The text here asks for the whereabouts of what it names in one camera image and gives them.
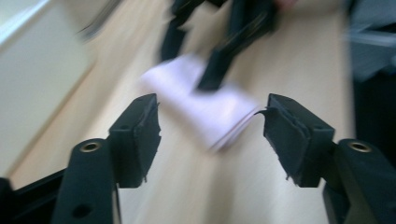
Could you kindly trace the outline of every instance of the wooden table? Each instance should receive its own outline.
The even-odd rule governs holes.
[[[136,81],[157,63],[170,1],[124,0],[87,43],[96,63],[10,178],[16,188],[63,169],[78,142],[106,137],[123,109],[142,94]],[[208,58],[225,30],[230,2],[204,5],[187,26],[183,52]],[[277,32],[235,60],[227,79],[259,100],[289,96],[351,135],[344,17],[337,1],[301,0],[283,12]],[[188,127],[160,107],[163,140],[139,189],[122,189],[123,223],[327,223],[321,189],[299,189],[262,137],[255,117],[230,148],[200,146]]]

